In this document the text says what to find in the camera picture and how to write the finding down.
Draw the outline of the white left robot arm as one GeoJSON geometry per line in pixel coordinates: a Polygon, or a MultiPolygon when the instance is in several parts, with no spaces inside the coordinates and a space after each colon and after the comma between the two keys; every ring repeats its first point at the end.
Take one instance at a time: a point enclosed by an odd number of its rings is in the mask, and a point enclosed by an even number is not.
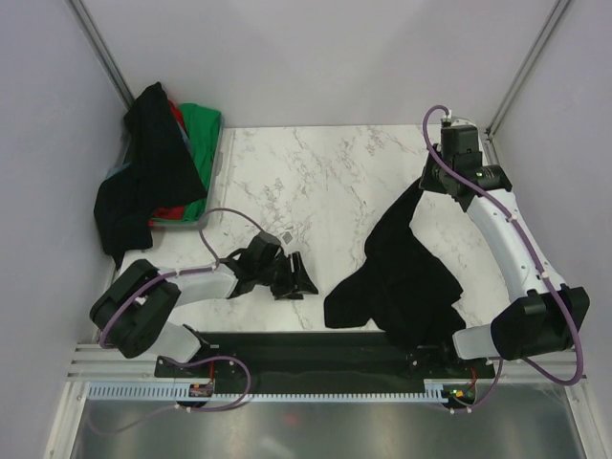
{"type": "Polygon", "coordinates": [[[301,253],[285,252],[279,239],[261,231],[246,248],[211,265],[163,271],[136,260],[94,303],[90,319],[102,348],[115,348],[127,359],[155,354],[199,376],[210,362],[205,342],[191,327],[171,323],[171,313],[199,301],[234,299],[256,286],[267,287],[276,300],[318,293],[301,253]]]}

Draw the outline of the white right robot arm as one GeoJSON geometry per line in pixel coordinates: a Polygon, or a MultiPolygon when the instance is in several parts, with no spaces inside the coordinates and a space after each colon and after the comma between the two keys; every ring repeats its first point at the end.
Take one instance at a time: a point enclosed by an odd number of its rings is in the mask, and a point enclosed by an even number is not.
{"type": "Polygon", "coordinates": [[[456,332],[438,352],[447,375],[462,375],[472,359],[506,361],[579,350],[579,328],[590,306],[552,267],[521,215],[513,186],[497,164],[486,165],[477,128],[446,115],[439,142],[427,146],[420,186],[451,197],[484,236],[508,292],[509,304],[490,324],[456,332]]]}

